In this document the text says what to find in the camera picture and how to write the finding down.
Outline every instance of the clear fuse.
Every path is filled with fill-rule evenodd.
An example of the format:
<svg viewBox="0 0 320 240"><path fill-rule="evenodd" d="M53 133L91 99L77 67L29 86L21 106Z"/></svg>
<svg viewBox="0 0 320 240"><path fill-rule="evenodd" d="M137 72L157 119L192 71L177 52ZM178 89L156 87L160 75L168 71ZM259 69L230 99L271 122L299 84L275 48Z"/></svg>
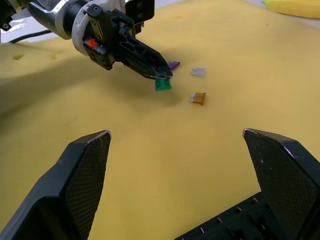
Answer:
<svg viewBox="0 0 320 240"><path fill-rule="evenodd" d="M192 69L192 72L190 73L193 76L201 77L203 78L206 75L207 70L205 68L196 67Z"/></svg>

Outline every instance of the green fuse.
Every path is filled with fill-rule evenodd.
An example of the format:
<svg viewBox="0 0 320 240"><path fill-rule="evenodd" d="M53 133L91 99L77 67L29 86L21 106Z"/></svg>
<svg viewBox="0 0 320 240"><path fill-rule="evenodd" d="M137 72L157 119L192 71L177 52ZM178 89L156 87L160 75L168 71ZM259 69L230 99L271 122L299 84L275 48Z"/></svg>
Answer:
<svg viewBox="0 0 320 240"><path fill-rule="evenodd" d="M155 80L155 90L163 91L171 89L170 79L169 78L157 78Z"/></svg>

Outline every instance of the black mesh panel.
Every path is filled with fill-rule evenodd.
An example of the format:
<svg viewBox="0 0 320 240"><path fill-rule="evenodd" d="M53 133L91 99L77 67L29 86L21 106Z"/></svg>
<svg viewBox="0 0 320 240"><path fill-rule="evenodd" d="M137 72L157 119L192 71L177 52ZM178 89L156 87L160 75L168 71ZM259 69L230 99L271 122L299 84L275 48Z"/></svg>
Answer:
<svg viewBox="0 0 320 240"><path fill-rule="evenodd" d="M316 186L279 142L254 132L247 132L245 141L267 203L295 239L315 203Z"/></svg>
<svg viewBox="0 0 320 240"><path fill-rule="evenodd" d="M312 233L312 236L309 237L310 240L319 240L320 239L320 227L319 225L315 228L315 231Z"/></svg>
<svg viewBox="0 0 320 240"><path fill-rule="evenodd" d="M109 147L106 141L104 136L91 143L66 188L66 205L83 240L89 237L104 185Z"/></svg>

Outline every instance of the screw hole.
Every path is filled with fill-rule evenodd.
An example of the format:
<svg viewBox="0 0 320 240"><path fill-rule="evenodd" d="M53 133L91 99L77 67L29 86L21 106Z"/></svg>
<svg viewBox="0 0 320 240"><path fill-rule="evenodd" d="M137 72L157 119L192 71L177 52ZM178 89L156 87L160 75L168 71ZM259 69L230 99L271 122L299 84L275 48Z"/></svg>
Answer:
<svg viewBox="0 0 320 240"><path fill-rule="evenodd" d="M138 2L137 4L136 4L136 7L138 8L138 9L142 9L143 7L144 7L144 3L143 2Z"/></svg>
<svg viewBox="0 0 320 240"><path fill-rule="evenodd" d="M257 204L258 200L256 198L252 198L252 204Z"/></svg>

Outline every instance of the purple fuse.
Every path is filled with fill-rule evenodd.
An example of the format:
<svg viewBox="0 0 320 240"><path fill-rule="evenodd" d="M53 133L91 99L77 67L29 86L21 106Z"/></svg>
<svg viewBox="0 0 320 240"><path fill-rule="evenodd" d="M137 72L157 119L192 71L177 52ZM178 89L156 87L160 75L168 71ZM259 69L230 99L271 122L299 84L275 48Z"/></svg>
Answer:
<svg viewBox="0 0 320 240"><path fill-rule="evenodd" d="M171 71L175 70L177 67L180 66L180 62L179 61L170 61L168 63L169 68L171 69Z"/></svg>

